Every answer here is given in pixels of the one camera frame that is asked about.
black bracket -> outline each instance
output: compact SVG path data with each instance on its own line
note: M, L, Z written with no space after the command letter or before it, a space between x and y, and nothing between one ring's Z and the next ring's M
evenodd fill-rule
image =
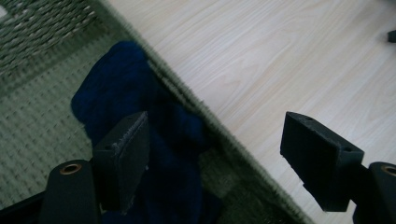
M135 113L122 119L93 149L93 175L102 208L126 214L148 163L148 114Z
M396 223L396 166L361 165L364 152L316 120L286 113L280 147L322 210L356 205L355 223Z

black object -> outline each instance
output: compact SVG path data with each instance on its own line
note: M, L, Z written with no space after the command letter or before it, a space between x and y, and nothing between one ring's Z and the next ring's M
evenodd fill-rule
M102 208L126 213L148 163L149 120L146 112L140 112L121 120L93 149Z
M106 135L91 162L55 167L47 190L1 210L0 223L100 223L99 203L105 209L129 208L148 162L148 116L140 112L122 119Z
M280 153L324 211L357 205L355 223L396 223L396 166L361 165L364 152L316 120L287 112Z
M92 168L88 161L68 161L50 172L39 223L100 223Z
M396 31L391 31L388 33L388 42L396 43Z

blue cloth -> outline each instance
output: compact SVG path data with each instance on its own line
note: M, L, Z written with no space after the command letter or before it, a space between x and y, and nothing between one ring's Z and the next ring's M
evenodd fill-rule
M204 124L158 83L135 43L113 46L87 75L71 106L93 146L125 116L148 111L149 169L128 214L107 212L104 224L216 221L220 200L203 191L198 167L199 154L211 145Z

metal ring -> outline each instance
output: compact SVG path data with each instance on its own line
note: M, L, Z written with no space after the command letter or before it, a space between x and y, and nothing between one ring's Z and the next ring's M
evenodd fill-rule
M61 169L60 173L61 175L72 175L73 173L78 172L81 167L81 164L68 164Z
M396 176L396 168L393 166L382 165L381 169L382 169L382 171L384 171L385 173L387 173L389 175Z

light wood surface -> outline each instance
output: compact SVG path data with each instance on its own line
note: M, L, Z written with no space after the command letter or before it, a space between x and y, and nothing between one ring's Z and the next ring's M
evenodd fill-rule
M109 0L317 223L324 213L279 155L286 111L396 163L396 1Z

